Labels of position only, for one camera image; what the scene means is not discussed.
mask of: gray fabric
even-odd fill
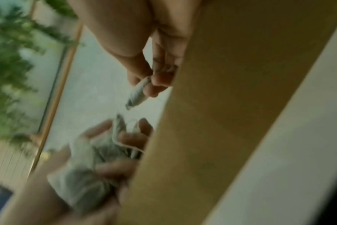
[[[148,76],[135,86],[135,88],[130,93],[127,104],[125,105],[127,110],[140,105],[147,99],[147,97],[144,95],[144,87],[149,83],[151,83],[151,77]]]
[[[94,169],[99,164],[130,157],[126,147],[114,143],[118,133],[125,130],[123,117],[117,115],[112,128],[95,140],[77,138],[70,144],[71,158],[67,164],[48,175],[52,188],[74,212],[90,212],[118,186],[115,180],[99,178]]]

